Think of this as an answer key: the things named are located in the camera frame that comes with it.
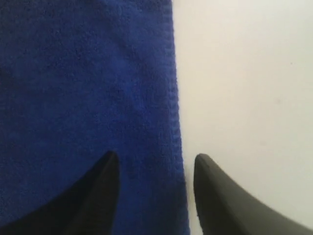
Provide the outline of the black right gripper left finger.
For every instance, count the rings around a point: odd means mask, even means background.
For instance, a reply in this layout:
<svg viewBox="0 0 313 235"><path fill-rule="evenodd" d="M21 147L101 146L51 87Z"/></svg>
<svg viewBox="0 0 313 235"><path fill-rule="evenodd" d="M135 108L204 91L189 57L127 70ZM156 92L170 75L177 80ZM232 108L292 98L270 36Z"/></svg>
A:
<svg viewBox="0 0 313 235"><path fill-rule="evenodd" d="M0 229L2 235L109 235L120 191L119 158L109 151L72 187Z"/></svg>

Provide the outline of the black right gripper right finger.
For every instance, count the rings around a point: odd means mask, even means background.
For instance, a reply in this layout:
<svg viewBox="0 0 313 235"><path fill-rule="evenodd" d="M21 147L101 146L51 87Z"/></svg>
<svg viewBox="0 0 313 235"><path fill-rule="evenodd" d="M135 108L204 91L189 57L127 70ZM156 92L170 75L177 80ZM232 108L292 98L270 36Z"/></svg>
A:
<svg viewBox="0 0 313 235"><path fill-rule="evenodd" d="M206 154L195 158L193 188L197 215L205 235L313 233L249 194Z"/></svg>

